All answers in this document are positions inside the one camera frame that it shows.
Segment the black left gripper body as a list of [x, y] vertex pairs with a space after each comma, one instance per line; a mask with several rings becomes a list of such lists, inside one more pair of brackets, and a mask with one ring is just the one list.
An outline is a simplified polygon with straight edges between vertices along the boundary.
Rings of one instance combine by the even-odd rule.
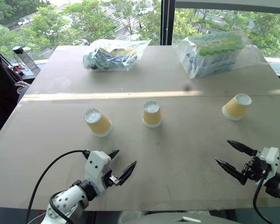
[[120, 180], [112, 175], [112, 170], [108, 168], [106, 172], [103, 174], [103, 184], [106, 188], [111, 187], [112, 185], [118, 186], [120, 184]]

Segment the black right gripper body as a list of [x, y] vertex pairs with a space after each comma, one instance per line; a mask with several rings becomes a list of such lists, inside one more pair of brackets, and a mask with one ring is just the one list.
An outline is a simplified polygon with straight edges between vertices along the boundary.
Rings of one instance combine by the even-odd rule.
[[269, 173], [269, 164], [261, 160], [258, 156], [253, 156], [252, 159], [243, 167], [241, 182], [246, 182], [248, 179], [258, 182], [260, 179], [266, 179]]

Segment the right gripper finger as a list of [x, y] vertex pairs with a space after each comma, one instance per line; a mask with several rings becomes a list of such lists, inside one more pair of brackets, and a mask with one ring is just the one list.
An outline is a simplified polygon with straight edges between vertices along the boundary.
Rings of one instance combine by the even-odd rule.
[[236, 150], [240, 151], [241, 153], [245, 153], [249, 156], [255, 156], [258, 151], [257, 150], [254, 150], [248, 146], [246, 146], [245, 144], [243, 143], [240, 143], [238, 141], [235, 141], [235, 140], [227, 140], [227, 142]]
[[246, 184], [246, 177], [238, 172], [235, 167], [221, 159], [215, 158], [215, 160], [219, 164], [219, 166], [222, 167], [223, 170], [226, 171], [229, 175], [236, 178], [242, 185]]

